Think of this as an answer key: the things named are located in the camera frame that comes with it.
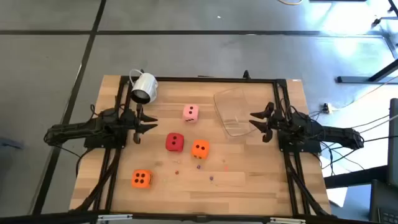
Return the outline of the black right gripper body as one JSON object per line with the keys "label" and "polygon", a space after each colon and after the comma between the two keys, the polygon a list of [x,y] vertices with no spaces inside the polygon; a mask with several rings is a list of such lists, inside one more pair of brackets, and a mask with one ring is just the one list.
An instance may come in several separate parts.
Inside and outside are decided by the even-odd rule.
{"label": "black right gripper body", "polygon": [[284,116],[282,109],[275,110],[273,106],[267,106],[265,108],[265,114],[267,121],[262,141],[267,143],[273,137],[273,131],[272,131],[273,129],[281,130],[285,128],[286,118]]}

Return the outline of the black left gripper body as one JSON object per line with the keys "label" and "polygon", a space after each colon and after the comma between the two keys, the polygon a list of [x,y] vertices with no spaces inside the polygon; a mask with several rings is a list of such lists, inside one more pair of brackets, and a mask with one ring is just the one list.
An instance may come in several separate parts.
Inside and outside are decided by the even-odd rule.
{"label": "black left gripper body", "polygon": [[127,129],[135,130],[135,133],[133,135],[133,141],[136,144],[141,143],[140,134],[142,133],[142,112],[142,105],[137,104],[135,110],[125,107],[122,113],[122,121],[124,122],[124,125],[127,126]]}

